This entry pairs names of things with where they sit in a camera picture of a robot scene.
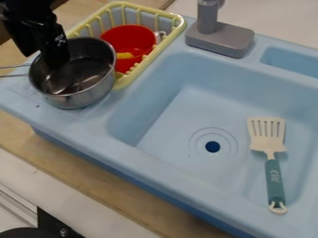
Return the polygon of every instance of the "slotted spatula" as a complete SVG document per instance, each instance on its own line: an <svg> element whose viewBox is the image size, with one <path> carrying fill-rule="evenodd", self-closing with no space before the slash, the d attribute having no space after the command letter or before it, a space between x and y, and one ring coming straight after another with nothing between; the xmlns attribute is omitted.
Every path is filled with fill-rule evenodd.
<svg viewBox="0 0 318 238"><path fill-rule="evenodd" d="M251 137L250 149L265 152L268 160L265 164L269 209L277 215L287 213L281 169L275 159L276 152L285 152L285 120L274 117L251 117L247 119Z"/></svg>

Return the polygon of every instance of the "red bowl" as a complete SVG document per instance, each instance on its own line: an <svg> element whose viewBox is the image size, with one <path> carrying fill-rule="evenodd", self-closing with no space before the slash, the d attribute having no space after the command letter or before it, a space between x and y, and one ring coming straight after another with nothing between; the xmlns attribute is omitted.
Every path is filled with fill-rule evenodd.
<svg viewBox="0 0 318 238"><path fill-rule="evenodd" d="M122 25L114 27L102 34L100 39L110 43L116 53L131 53L134 57L129 59L117 59L116 71L126 73L135 63L142 61L142 56L152 52L156 43L154 33L140 25Z"/></svg>

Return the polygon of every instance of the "stainless steel pot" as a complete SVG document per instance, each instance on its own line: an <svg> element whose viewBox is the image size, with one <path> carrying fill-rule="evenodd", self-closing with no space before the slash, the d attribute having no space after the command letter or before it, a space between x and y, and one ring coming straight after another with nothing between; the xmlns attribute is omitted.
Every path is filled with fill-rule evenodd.
<svg viewBox="0 0 318 238"><path fill-rule="evenodd" d="M32 63L29 78L49 104L61 109L80 109L103 99L113 88L116 53L98 38L69 39L71 59L50 71L39 55Z"/></svg>

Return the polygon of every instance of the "sink compartment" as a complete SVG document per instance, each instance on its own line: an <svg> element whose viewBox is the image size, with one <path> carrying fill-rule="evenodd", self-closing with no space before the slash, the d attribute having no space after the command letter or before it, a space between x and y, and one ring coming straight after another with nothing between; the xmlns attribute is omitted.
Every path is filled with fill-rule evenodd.
<svg viewBox="0 0 318 238"><path fill-rule="evenodd" d="M248 149L246 118L284 118L288 152L277 153L277 158L291 205L301 194L317 146L318 112L312 99L318 100L312 88L179 53L159 64L118 107L107 131L197 178L266 206L266 156Z"/></svg>
<svg viewBox="0 0 318 238"><path fill-rule="evenodd" d="M260 62L283 70L318 78L318 58L277 47L269 47Z"/></svg>

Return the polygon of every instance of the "gray faucet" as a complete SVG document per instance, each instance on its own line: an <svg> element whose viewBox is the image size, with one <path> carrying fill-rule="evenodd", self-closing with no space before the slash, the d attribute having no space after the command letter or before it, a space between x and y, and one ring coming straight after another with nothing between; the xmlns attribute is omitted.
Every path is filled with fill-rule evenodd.
<svg viewBox="0 0 318 238"><path fill-rule="evenodd" d="M198 0L198 20L186 32L186 44L221 55L242 58L253 44L254 32L218 21L225 0Z"/></svg>

